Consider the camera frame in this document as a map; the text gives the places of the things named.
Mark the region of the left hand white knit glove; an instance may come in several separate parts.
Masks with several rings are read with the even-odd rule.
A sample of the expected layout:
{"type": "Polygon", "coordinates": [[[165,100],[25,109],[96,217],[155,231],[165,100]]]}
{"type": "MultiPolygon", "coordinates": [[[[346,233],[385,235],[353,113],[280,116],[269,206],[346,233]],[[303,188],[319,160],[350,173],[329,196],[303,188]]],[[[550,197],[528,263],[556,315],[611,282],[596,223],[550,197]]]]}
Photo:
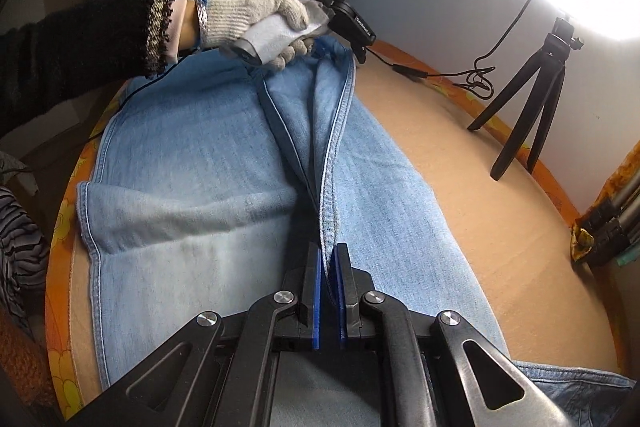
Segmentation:
{"type": "MultiPolygon", "coordinates": [[[[273,14],[282,15],[295,31],[302,31],[309,24],[307,11],[299,0],[195,0],[195,6],[202,49],[230,46],[245,31],[273,14]]],[[[284,69],[294,58],[309,54],[314,39],[295,41],[265,66],[284,69]]]]}

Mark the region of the left forearm black sleeve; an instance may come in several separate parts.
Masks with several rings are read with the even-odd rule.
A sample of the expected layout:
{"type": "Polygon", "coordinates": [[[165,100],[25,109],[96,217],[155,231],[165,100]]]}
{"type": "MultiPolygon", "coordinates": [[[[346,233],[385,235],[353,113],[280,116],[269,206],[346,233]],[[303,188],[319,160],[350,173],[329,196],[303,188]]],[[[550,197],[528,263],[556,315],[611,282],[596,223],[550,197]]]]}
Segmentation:
{"type": "Polygon", "coordinates": [[[1,36],[1,134],[115,81],[153,77],[198,42],[193,0],[94,0],[1,36]]]}

